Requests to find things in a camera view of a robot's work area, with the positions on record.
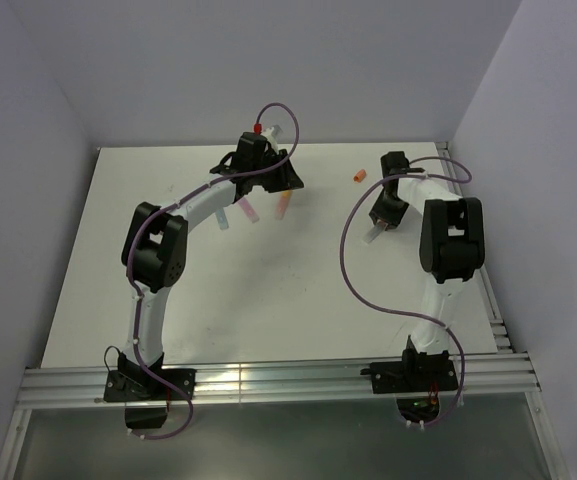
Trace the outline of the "yellow highlighter pen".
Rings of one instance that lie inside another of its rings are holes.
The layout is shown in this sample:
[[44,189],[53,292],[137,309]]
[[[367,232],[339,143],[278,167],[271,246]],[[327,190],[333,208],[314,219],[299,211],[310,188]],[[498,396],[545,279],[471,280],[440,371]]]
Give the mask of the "yellow highlighter pen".
[[292,195],[293,192],[291,190],[284,191],[280,194],[274,213],[274,218],[276,220],[281,221],[284,218],[286,211],[289,207]]

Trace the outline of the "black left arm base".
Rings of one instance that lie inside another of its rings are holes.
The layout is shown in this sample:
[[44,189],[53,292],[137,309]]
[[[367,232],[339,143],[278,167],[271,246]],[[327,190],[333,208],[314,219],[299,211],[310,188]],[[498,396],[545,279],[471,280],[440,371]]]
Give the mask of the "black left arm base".
[[[190,368],[170,368],[163,369],[159,375],[192,398],[196,373],[195,369]],[[142,387],[121,375],[118,370],[108,372],[103,395],[106,403],[126,404],[124,422],[131,430],[161,428],[168,418],[169,404],[182,399],[179,393],[156,380],[151,386]]]

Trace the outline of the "orange highlighter pen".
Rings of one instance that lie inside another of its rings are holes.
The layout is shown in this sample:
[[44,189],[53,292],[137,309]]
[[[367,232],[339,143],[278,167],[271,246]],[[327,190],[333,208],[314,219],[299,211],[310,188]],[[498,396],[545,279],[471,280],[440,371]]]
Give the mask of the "orange highlighter pen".
[[383,222],[376,222],[372,228],[366,232],[362,237],[362,241],[368,245],[372,243],[377,237],[379,237],[386,229],[388,225]]

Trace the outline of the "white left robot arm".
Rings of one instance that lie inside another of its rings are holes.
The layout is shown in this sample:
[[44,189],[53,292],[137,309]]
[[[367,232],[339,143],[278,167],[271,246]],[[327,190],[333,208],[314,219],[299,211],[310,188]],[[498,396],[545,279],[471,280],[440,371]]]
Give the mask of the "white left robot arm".
[[206,184],[167,207],[148,202],[136,207],[121,255],[135,307],[118,371],[138,398],[151,399],[163,386],[166,304],[184,272],[192,230],[256,186],[268,193],[304,187],[289,160],[290,152],[278,146],[278,135],[277,126],[264,129],[257,124],[210,170]]

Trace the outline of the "blue highlighter pen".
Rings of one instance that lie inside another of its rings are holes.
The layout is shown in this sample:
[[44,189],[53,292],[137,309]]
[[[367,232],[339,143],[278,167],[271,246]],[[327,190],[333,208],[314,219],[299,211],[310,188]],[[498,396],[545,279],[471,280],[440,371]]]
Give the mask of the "blue highlighter pen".
[[224,209],[218,209],[215,212],[215,217],[220,230],[225,231],[229,229],[229,222]]

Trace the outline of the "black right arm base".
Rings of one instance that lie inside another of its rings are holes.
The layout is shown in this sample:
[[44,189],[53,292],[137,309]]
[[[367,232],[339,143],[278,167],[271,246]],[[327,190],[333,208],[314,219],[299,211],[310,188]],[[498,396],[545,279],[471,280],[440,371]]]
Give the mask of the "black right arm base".
[[451,361],[446,367],[430,370],[406,365],[403,360],[372,362],[360,375],[370,380],[375,395],[413,394],[413,397],[397,398],[396,403],[400,415],[415,424],[436,420],[441,411],[439,395],[455,392],[459,386]]

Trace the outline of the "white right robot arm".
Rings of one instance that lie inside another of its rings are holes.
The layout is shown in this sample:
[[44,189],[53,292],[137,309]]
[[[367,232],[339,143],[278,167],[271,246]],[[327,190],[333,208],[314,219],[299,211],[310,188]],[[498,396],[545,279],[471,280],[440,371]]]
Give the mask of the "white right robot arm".
[[419,354],[439,355],[449,350],[447,328],[453,321],[457,300],[485,259],[482,203],[461,197],[433,179],[421,168],[413,168],[402,151],[380,159],[386,183],[369,216],[383,231],[396,229],[409,210],[421,215],[419,260],[426,272],[421,313],[441,322],[419,323],[407,346]]

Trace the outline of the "purple highlighter pen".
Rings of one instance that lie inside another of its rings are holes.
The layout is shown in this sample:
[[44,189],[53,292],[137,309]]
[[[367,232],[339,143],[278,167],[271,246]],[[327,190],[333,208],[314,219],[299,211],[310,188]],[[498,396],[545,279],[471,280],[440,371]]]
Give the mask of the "purple highlighter pen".
[[259,216],[256,210],[252,207],[246,198],[240,199],[238,204],[250,222],[256,223],[259,221]]

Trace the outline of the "orange pen cap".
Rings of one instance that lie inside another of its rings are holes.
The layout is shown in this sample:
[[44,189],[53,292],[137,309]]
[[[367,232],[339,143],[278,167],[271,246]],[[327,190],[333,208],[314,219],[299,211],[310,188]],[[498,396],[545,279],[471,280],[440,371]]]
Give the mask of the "orange pen cap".
[[359,170],[353,177],[353,180],[357,183],[361,183],[367,176],[367,172],[364,169]]

